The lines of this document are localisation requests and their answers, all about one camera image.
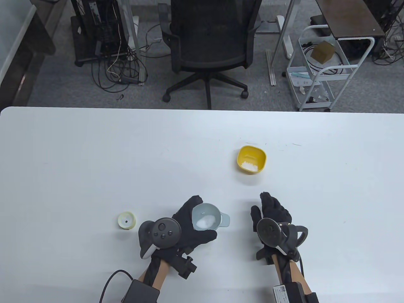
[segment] white metal cart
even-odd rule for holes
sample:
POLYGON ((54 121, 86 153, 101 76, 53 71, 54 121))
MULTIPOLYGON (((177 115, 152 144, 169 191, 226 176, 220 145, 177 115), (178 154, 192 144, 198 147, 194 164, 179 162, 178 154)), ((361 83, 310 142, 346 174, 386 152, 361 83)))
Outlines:
POLYGON ((326 37, 303 37, 303 34, 307 30, 317 28, 328 28, 328 25, 312 25, 303 30, 286 70, 286 77, 299 111, 302 111, 305 108, 318 107, 326 107, 325 111, 330 111, 341 97, 345 88, 348 86, 349 82, 375 44, 375 39, 373 37, 339 39, 335 39, 333 35, 326 37), (339 44, 339 41, 342 40, 369 40, 370 45, 357 64, 350 64, 339 44), (310 53, 305 50, 304 45, 316 45, 323 41, 326 41, 335 47, 335 58, 333 57, 329 62, 325 63, 325 65, 321 65, 320 68, 316 69, 313 67, 313 59, 309 62, 308 57, 310 53), (292 67, 293 60, 298 52, 304 57, 304 66, 292 67), (334 97, 328 81, 338 80, 345 81, 345 83, 337 96, 334 97))

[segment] cardboard box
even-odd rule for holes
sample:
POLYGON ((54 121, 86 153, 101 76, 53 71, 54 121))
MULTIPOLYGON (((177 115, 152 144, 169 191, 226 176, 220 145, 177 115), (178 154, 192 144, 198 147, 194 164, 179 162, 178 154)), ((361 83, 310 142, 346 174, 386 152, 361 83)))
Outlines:
POLYGON ((316 60, 320 64, 324 64, 329 61, 335 54, 335 47, 323 41, 320 44, 316 45, 311 52, 311 57, 316 60))

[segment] chair armrest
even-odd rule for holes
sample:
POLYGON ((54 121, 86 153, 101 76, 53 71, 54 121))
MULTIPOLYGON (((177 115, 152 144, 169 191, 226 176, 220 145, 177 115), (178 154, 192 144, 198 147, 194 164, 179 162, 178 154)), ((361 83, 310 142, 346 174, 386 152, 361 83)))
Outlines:
POLYGON ((181 70, 181 43, 180 38, 174 35, 170 30, 170 21, 168 20, 168 5, 158 3, 158 18, 160 21, 163 41, 171 50, 171 66, 175 73, 181 70))

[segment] gloved hand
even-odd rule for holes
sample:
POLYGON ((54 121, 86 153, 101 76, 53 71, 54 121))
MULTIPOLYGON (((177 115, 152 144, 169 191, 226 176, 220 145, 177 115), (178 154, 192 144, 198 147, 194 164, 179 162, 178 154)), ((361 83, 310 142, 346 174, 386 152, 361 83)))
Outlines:
MULTIPOLYGON (((289 214, 287 209, 285 209, 282 205, 280 205, 279 201, 271 197, 271 195, 267 192, 261 193, 259 195, 262 203, 262 214, 264 218, 270 218, 275 222, 288 222, 292 223, 292 216, 289 214)), ((261 211, 257 205, 251 207, 251 219, 252 219, 252 229, 254 232, 257 232, 257 223, 262 219, 261 211)), ((265 257, 267 262, 271 264, 272 259, 269 258, 271 255, 279 254, 280 252, 276 248, 269 247, 264 244, 265 255, 262 255, 264 252, 259 251, 257 253, 257 259, 261 259, 265 257)))
POLYGON ((196 231, 192 225, 192 209, 202 202, 200 196, 193 196, 173 215, 173 219, 181 226, 181 238, 173 247, 157 249, 151 255, 152 258, 159 257, 171 264, 177 255, 188 254, 200 244, 205 244, 216 239, 217 232, 215 230, 196 231))

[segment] chair base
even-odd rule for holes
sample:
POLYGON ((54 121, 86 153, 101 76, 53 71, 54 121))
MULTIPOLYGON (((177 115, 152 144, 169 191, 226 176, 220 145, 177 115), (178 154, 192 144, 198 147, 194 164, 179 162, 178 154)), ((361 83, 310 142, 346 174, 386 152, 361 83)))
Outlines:
POLYGON ((185 78, 184 80, 182 80, 182 81, 174 84, 170 88, 168 88, 166 90, 166 93, 163 96, 163 101, 166 103, 170 102, 170 100, 171 100, 170 93, 171 92, 178 90, 197 80, 203 80, 205 82, 206 100, 208 102, 208 109, 212 109, 212 103, 211 103, 211 99, 210 99, 210 80, 211 79, 216 79, 221 82, 225 82, 227 84, 242 88, 243 92, 241 93, 241 97, 243 99, 248 98, 248 86, 246 86, 244 83, 241 83, 233 78, 227 77, 221 73, 215 73, 215 72, 202 73, 202 72, 200 72, 200 73, 194 73, 191 76, 189 76, 188 78, 185 78))

